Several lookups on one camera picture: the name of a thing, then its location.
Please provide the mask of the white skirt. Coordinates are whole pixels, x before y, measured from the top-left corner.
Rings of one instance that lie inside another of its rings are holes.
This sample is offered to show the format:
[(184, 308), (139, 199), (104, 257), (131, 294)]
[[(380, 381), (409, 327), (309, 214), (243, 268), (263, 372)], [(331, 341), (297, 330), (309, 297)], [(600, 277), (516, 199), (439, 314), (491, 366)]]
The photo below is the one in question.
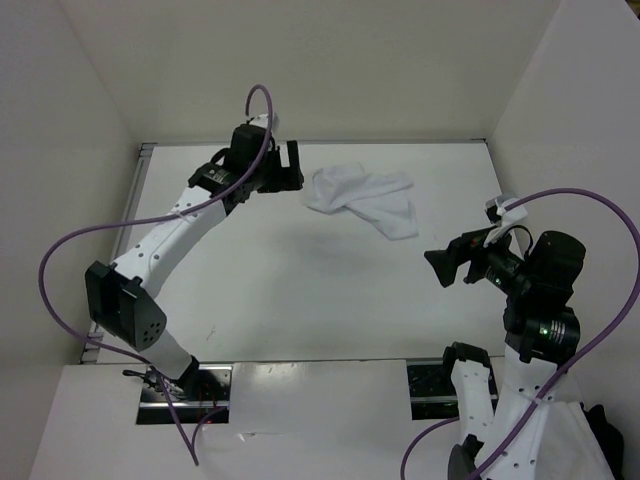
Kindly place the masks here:
[(406, 240), (419, 235), (410, 199), (413, 186), (404, 172), (370, 173), (350, 163), (314, 171), (301, 191), (301, 203), (325, 215), (350, 212), (385, 238)]

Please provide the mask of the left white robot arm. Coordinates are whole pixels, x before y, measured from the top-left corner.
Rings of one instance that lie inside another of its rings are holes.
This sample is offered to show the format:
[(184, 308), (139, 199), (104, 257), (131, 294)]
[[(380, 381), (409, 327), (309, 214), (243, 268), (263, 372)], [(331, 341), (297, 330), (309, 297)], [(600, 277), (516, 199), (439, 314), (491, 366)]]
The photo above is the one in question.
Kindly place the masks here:
[(169, 333), (156, 303), (164, 283), (191, 249), (254, 192), (299, 191), (304, 184), (299, 146), (286, 144), (289, 163), (267, 130), (237, 127), (228, 147), (199, 166), (169, 213), (133, 248), (85, 273), (91, 319), (156, 368), (154, 378), (176, 399), (213, 399), (220, 383)]

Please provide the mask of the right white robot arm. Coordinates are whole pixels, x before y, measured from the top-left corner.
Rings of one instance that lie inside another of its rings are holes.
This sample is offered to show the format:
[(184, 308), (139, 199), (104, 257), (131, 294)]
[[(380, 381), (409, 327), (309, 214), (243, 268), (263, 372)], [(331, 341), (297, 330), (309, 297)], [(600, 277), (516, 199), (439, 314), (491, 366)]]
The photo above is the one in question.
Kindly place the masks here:
[(462, 234), (444, 250), (424, 254), (443, 287), (468, 265), (467, 284), (486, 280), (506, 296), (504, 372), (498, 398), (489, 387), (486, 350), (462, 342), (446, 347), (438, 380), (456, 393), (460, 440), (449, 455), (450, 479), (533, 479), (554, 400), (547, 381), (576, 353), (580, 324), (568, 301), (583, 268), (584, 245), (557, 231), (542, 233), (523, 257), (511, 236), (489, 242), (486, 229)]

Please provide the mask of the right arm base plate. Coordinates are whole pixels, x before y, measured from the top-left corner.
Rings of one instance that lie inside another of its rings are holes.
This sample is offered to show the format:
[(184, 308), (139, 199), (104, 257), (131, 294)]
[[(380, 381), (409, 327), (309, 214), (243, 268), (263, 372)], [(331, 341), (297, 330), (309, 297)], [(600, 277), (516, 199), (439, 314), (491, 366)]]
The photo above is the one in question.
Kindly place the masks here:
[(458, 416), (458, 398), (443, 359), (407, 360), (406, 373), (413, 420)]

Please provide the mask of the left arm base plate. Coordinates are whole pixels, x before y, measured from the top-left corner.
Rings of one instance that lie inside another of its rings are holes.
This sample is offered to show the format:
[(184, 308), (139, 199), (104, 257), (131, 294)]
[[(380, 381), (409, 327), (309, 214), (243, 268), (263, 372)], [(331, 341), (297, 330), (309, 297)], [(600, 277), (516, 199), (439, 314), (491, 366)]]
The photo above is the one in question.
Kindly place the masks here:
[(183, 424), (196, 425), (208, 414), (211, 416), (206, 423), (226, 424), (229, 421), (232, 380), (230, 365), (201, 366), (195, 383), (184, 387), (164, 378), (165, 391), (150, 368), (144, 373), (124, 370), (122, 374), (142, 382), (137, 425), (168, 425), (174, 422), (165, 391), (176, 417)]

